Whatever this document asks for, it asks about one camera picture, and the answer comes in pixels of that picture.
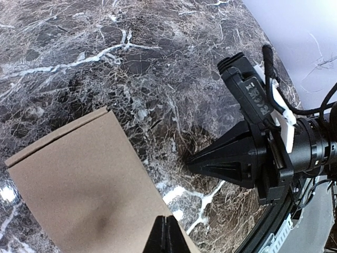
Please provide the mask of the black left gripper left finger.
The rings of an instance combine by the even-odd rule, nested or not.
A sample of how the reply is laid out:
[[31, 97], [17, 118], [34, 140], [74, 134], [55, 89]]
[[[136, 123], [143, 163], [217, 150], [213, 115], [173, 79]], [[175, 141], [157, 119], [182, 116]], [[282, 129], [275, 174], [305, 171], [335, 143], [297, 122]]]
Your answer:
[[163, 253], [166, 252], [166, 217], [157, 216], [143, 253]]

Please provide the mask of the black front rail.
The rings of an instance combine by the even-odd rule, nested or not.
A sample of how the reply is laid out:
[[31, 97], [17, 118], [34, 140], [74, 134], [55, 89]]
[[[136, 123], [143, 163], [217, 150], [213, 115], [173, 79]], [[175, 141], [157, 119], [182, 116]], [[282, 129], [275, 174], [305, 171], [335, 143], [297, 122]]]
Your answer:
[[270, 234], [276, 235], [288, 214], [291, 214], [294, 228], [301, 219], [302, 211], [313, 198], [310, 189], [315, 183], [315, 178], [301, 179], [300, 192], [289, 193], [282, 204], [269, 205], [236, 252], [262, 252]]

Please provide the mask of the brown cardboard box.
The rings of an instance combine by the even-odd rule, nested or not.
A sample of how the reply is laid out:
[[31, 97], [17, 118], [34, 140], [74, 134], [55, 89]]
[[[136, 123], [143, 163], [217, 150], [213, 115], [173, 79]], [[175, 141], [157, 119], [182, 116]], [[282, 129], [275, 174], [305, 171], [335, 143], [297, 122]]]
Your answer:
[[40, 138], [5, 163], [62, 252], [143, 252], [156, 217], [172, 216], [107, 108]]

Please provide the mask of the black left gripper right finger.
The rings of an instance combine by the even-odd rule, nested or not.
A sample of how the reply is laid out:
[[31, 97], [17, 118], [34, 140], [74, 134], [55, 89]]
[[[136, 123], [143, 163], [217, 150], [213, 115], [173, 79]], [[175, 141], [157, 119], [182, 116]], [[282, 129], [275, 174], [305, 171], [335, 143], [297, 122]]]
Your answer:
[[168, 216], [166, 218], [165, 237], [165, 252], [191, 253], [179, 227], [178, 221], [175, 219], [174, 216]]

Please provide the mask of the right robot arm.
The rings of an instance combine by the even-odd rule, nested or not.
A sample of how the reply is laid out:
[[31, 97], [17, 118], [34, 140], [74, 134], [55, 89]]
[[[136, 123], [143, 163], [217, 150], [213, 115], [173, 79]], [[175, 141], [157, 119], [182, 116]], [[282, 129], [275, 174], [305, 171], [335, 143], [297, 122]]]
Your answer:
[[237, 186], [255, 189], [261, 205], [298, 199], [302, 179], [325, 175], [336, 179], [336, 137], [318, 117], [299, 118], [288, 152], [281, 137], [281, 127], [258, 118], [251, 107], [254, 98], [264, 91], [258, 79], [226, 81], [239, 104], [244, 120], [238, 122], [214, 143], [187, 158], [187, 168]]

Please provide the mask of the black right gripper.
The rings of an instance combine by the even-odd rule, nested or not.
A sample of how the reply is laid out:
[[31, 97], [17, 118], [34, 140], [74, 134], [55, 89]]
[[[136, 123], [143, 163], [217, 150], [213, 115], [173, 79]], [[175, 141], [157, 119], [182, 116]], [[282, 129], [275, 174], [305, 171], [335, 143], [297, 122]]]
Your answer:
[[294, 168], [280, 133], [264, 130], [263, 155], [256, 178], [257, 145], [246, 121], [240, 121], [208, 147], [187, 158], [187, 168], [195, 174], [214, 177], [252, 189], [254, 183], [260, 205], [282, 204], [293, 181]]

